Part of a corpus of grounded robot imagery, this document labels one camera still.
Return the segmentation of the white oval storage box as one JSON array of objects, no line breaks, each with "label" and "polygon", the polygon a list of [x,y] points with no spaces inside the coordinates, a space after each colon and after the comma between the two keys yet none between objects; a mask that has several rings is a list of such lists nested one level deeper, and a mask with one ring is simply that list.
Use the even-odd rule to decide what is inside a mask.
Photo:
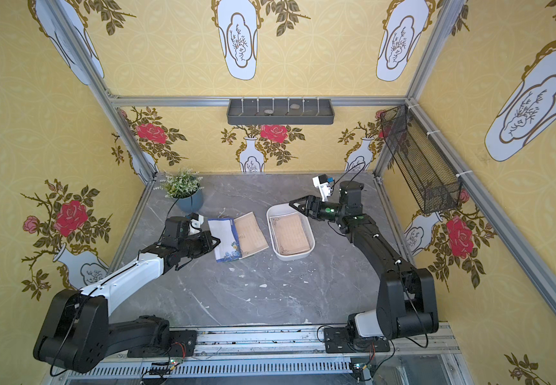
[{"label": "white oval storage box", "polygon": [[297,261],[312,253],[316,242],[306,216],[284,203],[271,206],[266,218],[273,251],[281,261]]}]

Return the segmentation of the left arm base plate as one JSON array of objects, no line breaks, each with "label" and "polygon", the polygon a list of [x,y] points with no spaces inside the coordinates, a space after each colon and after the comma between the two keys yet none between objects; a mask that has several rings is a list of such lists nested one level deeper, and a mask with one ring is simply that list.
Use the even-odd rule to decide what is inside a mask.
[{"label": "left arm base plate", "polygon": [[149,346],[130,349],[128,358],[187,358],[194,354],[198,332],[196,330],[170,330]]}]

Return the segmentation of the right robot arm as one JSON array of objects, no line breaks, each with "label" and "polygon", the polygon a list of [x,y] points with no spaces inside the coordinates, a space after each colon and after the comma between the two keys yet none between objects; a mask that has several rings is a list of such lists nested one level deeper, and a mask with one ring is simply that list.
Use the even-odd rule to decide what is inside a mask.
[{"label": "right robot arm", "polygon": [[350,319],[356,336],[393,340],[433,334],[439,329],[434,278],[428,269],[402,258],[382,237],[376,222],[364,212],[363,189],[362,183],[342,181],[337,203],[307,195],[290,201],[289,206],[308,218],[335,223],[377,274],[376,308]]}]

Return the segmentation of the brown lined stationery paper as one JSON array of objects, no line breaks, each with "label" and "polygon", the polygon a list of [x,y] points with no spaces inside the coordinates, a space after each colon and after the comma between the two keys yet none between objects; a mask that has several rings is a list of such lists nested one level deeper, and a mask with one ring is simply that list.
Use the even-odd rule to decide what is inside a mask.
[{"label": "brown lined stationery paper", "polygon": [[278,253],[290,256],[310,250],[310,243],[299,213],[270,218]]}]

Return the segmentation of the blue floral stationery paper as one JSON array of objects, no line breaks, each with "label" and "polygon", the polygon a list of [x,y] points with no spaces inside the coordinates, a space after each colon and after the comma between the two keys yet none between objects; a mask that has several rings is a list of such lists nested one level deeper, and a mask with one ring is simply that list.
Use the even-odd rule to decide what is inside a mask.
[{"label": "blue floral stationery paper", "polygon": [[214,248],[217,262],[236,261],[243,257],[234,219],[210,219],[208,225],[212,236],[220,239],[220,243]]}]

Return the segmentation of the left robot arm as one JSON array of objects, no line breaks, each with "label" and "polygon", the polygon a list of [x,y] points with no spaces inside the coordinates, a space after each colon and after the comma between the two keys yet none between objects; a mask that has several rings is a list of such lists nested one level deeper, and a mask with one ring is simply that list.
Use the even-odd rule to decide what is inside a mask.
[{"label": "left robot arm", "polygon": [[62,290],[48,308],[32,355],[35,360],[86,373],[105,357],[150,348],[167,354],[170,324],[157,316],[112,323],[109,318],[130,296],[171,270],[181,270],[211,253],[221,240],[185,217],[167,218],[157,242],[122,268],[80,290]]}]

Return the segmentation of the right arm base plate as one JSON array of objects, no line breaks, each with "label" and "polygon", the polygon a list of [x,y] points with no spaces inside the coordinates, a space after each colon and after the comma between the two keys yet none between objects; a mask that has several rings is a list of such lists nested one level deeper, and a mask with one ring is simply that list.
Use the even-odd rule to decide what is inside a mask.
[{"label": "right arm base plate", "polygon": [[381,337],[361,337],[353,327],[322,327],[321,341],[328,354],[391,352],[390,343]]}]

